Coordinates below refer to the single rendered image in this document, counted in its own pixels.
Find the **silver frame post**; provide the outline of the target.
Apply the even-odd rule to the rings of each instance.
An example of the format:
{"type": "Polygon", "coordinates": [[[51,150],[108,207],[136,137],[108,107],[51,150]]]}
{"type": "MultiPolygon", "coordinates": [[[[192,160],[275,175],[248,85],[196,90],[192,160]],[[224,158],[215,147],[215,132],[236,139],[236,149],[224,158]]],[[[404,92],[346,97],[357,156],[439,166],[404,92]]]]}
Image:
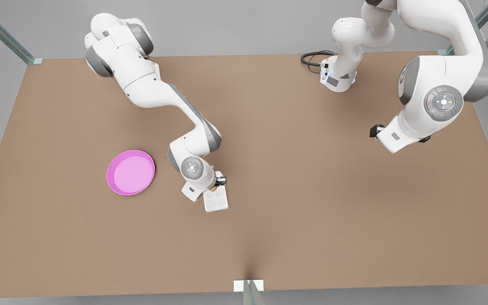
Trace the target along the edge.
{"type": "Polygon", "coordinates": [[[263,280],[234,280],[233,292],[243,293],[243,305],[265,305],[260,292],[264,291],[263,280]]]}
{"type": "MultiPolygon", "coordinates": [[[[482,29],[486,23],[488,23],[488,4],[484,6],[484,8],[481,10],[479,14],[475,17],[476,24],[478,29],[482,29]]],[[[452,45],[450,44],[446,49],[444,50],[438,50],[438,55],[454,55],[455,51],[452,48],[452,45]]]]}
{"type": "Polygon", "coordinates": [[[27,65],[42,64],[43,58],[35,58],[1,24],[0,24],[0,40],[27,65]]]}

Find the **pink round plate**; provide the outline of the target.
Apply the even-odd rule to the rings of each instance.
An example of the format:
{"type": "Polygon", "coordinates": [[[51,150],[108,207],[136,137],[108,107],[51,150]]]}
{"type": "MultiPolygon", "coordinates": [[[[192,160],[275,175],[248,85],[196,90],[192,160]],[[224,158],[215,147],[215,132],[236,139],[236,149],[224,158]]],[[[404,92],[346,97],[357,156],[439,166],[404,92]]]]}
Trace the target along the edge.
{"type": "Polygon", "coordinates": [[[154,175],[155,163],[149,154],[142,150],[127,150],[111,160],[106,181],[114,193],[130,196],[146,189],[154,175]]]}

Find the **white egg box lid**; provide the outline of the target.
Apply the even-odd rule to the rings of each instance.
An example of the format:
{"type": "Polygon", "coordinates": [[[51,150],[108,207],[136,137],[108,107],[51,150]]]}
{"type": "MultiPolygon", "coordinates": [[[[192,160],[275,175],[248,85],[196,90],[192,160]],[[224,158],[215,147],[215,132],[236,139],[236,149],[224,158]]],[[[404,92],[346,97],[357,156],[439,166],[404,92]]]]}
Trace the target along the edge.
{"type": "Polygon", "coordinates": [[[228,209],[227,193],[211,192],[207,190],[203,195],[205,211],[213,212],[228,209]]]}

